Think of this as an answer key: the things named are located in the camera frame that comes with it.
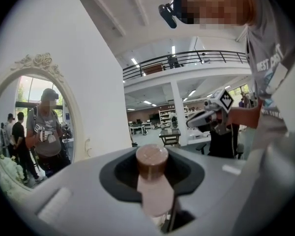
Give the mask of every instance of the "ceiling light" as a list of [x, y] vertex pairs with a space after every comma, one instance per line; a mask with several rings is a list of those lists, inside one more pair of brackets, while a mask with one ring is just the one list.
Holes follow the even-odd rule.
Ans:
[[131, 61], [132, 61], [135, 65], [137, 64], [137, 62], [136, 62], [136, 60], [135, 60], [134, 58], [132, 58]]
[[195, 93], [195, 90], [193, 90], [188, 96], [192, 96]]

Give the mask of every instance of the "balcony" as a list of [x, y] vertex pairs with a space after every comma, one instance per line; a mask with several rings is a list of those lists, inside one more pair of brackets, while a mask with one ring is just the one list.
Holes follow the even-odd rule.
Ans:
[[145, 60], [123, 69], [123, 80], [132, 80], [149, 74], [179, 67], [190, 67], [210, 63], [248, 64], [246, 54], [229, 51], [198, 50], [169, 54]]

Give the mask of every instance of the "man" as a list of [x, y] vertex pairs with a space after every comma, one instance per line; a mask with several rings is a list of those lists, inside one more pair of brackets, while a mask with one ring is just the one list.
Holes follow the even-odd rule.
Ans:
[[240, 102], [238, 103], [238, 106], [239, 106], [240, 108], [244, 108], [244, 107], [245, 107], [244, 99], [243, 99], [243, 98], [242, 98], [242, 99], [240, 100]]
[[244, 108], [251, 108], [251, 103], [248, 96], [244, 92], [241, 92], [240, 94], [242, 96], [242, 99], [244, 100]]
[[19, 112], [18, 121], [17, 123], [13, 125], [13, 128], [12, 128], [12, 136], [16, 142], [16, 144], [13, 146], [13, 150], [15, 151], [15, 154], [19, 156], [20, 165], [23, 168], [23, 174], [24, 174], [23, 183], [29, 182], [27, 170], [33, 175], [36, 182], [40, 182], [43, 180], [43, 178], [38, 176], [35, 170], [33, 161], [30, 157], [30, 151], [25, 144], [25, 132], [24, 132], [24, 127], [22, 125], [23, 121], [24, 121], [24, 114], [23, 112]]
[[26, 123], [26, 145], [28, 148], [35, 147], [39, 165], [47, 177], [69, 164], [61, 153], [62, 131], [57, 113], [53, 110], [58, 98], [54, 90], [45, 89], [41, 103], [29, 111]]
[[10, 157], [15, 156], [15, 162], [17, 164], [19, 164], [18, 157], [15, 154], [15, 151], [13, 149], [13, 146], [15, 145], [15, 141], [12, 138], [13, 121], [14, 121], [13, 115], [12, 114], [8, 114], [8, 121], [5, 123], [4, 129], [5, 129], [5, 132], [6, 132], [6, 136], [8, 138], [8, 141], [7, 141], [8, 146], [7, 146], [7, 148], [8, 148]]
[[278, 3], [275, 0], [174, 0], [173, 8], [184, 23], [248, 26], [247, 60], [256, 83], [258, 106], [232, 108], [229, 124], [257, 129], [252, 149], [265, 148], [284, 136], [287, 128], [271, 96], [295, 62], [295, 26]]

